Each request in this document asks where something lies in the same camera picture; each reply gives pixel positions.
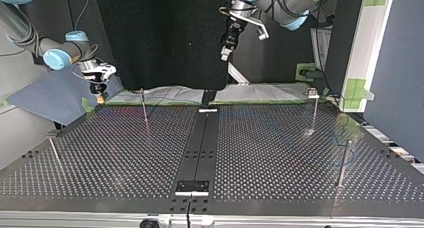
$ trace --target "black cable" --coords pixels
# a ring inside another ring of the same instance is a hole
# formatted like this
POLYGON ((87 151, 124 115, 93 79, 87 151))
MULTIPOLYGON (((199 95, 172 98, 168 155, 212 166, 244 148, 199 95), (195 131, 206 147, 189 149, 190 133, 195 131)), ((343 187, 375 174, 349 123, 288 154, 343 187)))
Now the black cable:
POLYGON ((187 207, 187 213, 186 213, 187 228, 191 228, 191 221, 190 221, 191 198, 192 198, 192 196, 190 196, 190 200, 189 200, 188 207, 187 207))
POLYGON ((0 55, 0 57, 6 57, 6 56, 19 55, 19 54, 21 54, 21 53, 24 53, 25 51, 26 51, 26 50, 21 50, 21 51, 15 52, 15 53, 3 54, 3 55, 0 55))
POLYGON ((269 9, 271 9, 271 18, 273 20, 274 20, 274 4, 275 4, 275 0, 271 0, 271 4, 269 5, 269 7, 265 11, 265 13, 268 13, 269 9))
MULTIPOLYGON (((328 82, 327 74, 325 74, 324 68, 322 67, 321 52, 319 50, 318 26, 319 26, 319 15, 321 14, 321 5, 322 5, 322 1, 319 1, 318 2, 318 13, 317 13, 317 22, 318 22, 318 25, 315 27, 315 43, 317 45, 317 53, 318 53, 318 60, 319 60, 319 68, 318 68, 318 70, 322 73, 322 75, 324 77, 324 81, 325 81, 325 83, 327 85, 327 88, 329 89, 329 94, 331 94, 331 93, 336 94, 336 93, 333 92, 333 89, 331 88, 330 83, 328 82)), ((336 101, 337 106, 340 106, 339 101, 336 98, 334 98, 334 100, 336 101)))
POLYGON ((256 10, 256 9, 258 9, 258 7, 256 7, 256 6, 249 7, 249 8, 243 8, 243 9, 229 8, 230 11, 250 11, 250 10, 256 10))
POLYGON ((75 30, 74 14, 72 12, 71 1, 66 0, 66 2, 68 3, 69 15, 71 16, 72 29, 75 30))

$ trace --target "vertical post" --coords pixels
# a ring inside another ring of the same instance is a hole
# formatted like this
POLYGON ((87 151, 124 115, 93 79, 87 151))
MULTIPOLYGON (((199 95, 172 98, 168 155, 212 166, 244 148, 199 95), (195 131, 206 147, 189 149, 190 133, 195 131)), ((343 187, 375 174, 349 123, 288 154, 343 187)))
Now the vertical post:
POLYGON ((337 179, 337 187, 339 188, 343 187, 343 179, 346 172, 347 159, 349 157, 348 153, 351 148, 352 148, 352 141, 351 140, 346 141, 345 150, 344 150, 343 158, 342 158, 342 164, 340 166, 339 178, 337 179))
POLYGON ((56 146, 54 145, 53 138, 49 138, 49 142, 50 142, 50 145, 53 149, 54 156, 56 157, 56 159, 59 159, 59 154, 57 153, 56 146))
POLYGON ((314 120, 315 120, 315 117, 317 116, 318 100, 319 100, 319 96, 315 98, 314 120))

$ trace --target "cable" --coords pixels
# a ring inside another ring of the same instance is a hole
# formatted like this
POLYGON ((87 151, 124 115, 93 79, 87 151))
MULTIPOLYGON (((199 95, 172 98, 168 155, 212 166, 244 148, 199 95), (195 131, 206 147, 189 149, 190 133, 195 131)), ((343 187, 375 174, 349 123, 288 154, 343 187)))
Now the cable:
POLYGON ((90 0, 87 0, 86 2, 85 2, 85 5, 84 5, 84 7, 82 8, 82 10, 81 10, 81 13, 79 14, 79 16, 78 16, 78 18, 77 18, 77 21, 75 22, 75 31, 78 29, 78 23, 80 22, 80 20, 81 20, 81 18, 82 18, 82 16, 84 15, 84 12, 85 12, 85 10, 87 9, 87 7, 88 7, 88 3, 90 2, 90 0))
POLYGON ((0 57, 6 57, 6 56, 19 55, 19 54, 21 54, 21 53, 24 53, 25 51, 26 51, 26 50, 21 50, 21 51, 15 52, 15 53, 3 54, 3 55, 0 55, 0 57))
MULTIPOLYGON (((322 5, 322 2, 319 1, 318 2, 318 13, 317 13, 317 21, 318 21, 318 23, 319 23, 319 15, 321 14, 321 5, 322 5)), ((321 71, 321 73, 323 74, 324 81, 327 84, 327 87, 330 90, 330 92, 333 92, 333 89, 331 88, 330 83, 328 82, 327 74, 325 74, 324 68, 322 66, 321 52, 320 52, 320 49, 319 49, 319 39, 318 39, 318 25, 315 27, 315 41, 316 41, 316 45, 317 45, 317 53, 318 53, 318 60, 319 60, 319 66, 320 66, 318 68, 318 70, 321 71)))
POLYGON ((40 35, 37 29, 35 28, 34 24, 32 24, 32 22, 29 20, 28 16, 26 16, 26 14, 22 12, 20 9, 18 9, 18 11, 28 22, 28 26, 29 26, 28 35, 22 40, 16 40, 10 37, 9 35, 6 35, 6 36, 9 39, 9 41, 14 43, 18 47, 25 47, 25 46, 31 45, 34 43, 34 40, 35 40, 34 52, 35 52, 35 56, 38 58, 40 54, 41 55, 43 54, 40 48, 40 35))
POLYGON ((88 53, 87 55, 84 56, 84 58, 81 59, 81 61, 85 61, 86 59, 92 57, 94 55, 94 53, 96 53, 96 51, 99 49, 99 44, 93 44, 91 46, 92 51, 90 53, 88 53))

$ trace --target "metal rod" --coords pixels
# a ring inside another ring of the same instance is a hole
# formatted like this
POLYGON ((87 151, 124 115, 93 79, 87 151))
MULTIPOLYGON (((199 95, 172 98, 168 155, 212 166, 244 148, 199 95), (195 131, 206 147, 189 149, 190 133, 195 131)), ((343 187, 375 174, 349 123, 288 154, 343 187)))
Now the metal rod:
POLYGON ((315 108, 314 108, 314 121, 315 121, 315 117, 317 116, 317 109, 318 109, 318 98, 315 99, 315 108))
POLYGON ((27 38, 30 33, 27 19, 12 4, 0 2, 0 25, 10 37, 17 40, 27 38))
POLYGON ((59 160, 59 154, 57 153, 56 146, 54 145, 53 138, 49 138, 49 141, 50 141, 50 145, 53 148, 54 156, 56 157, 56 159, 59 160))
POLYGON ((348 153, 349 153, 351 147, 352 147, 352 141, 348 140, 346 142, 345 150, 344 150, 344 153, 343 153, 343 159, 342 159, 342 164, 341 164, 341 167, 340 167, 339 178, 337 179, 337 187, 339 187, 339 188, 343 187, 343 179, 344 179, 344 175, 345 175, 345 172, 346 172, 347 159, 349 157, 348 153))
POLYGON ((144 121, 147 123, 148 119, 147 119, 147 111, 146 111, 146 99, 144 97, 144 89, 143 88, 141 88, 141 90, 140 90, 140 99, 141 99, 141 104, 143 104, 144 121))

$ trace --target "gray panel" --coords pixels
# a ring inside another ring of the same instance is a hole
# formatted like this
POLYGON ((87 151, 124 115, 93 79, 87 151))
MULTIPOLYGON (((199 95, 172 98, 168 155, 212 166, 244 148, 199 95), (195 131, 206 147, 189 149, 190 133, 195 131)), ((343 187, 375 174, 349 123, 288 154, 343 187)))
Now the gray panel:
POLYGON ((341 93, 355 37, 362 0, 337 0, 325 71, 331 89, 341 93))
POLYGON ((332 106, 319 106, 310 134, 312 125, 312 104, 222 107, 208 213, 424 217, 424 177, 406 161, 332 106))
POLYGON ((1 171, 0 209, 168 213, 196 107, 105 107, 1 171))
MULTIPOLYGON (((90 92, 90 83, 72 72, 82 77, 81 71, 74 66, 53 71, 7 100, 12 105, 67 126, 86 113, 82 99, 87 99, 91 106, 97 105, 96 97, 90 92)), ((113 77, 106 92, 113 97, 121 90, 119 78, 113 77)))
POLYGON ((365 118, 424 162, 422 0, 393 0, 365 118))

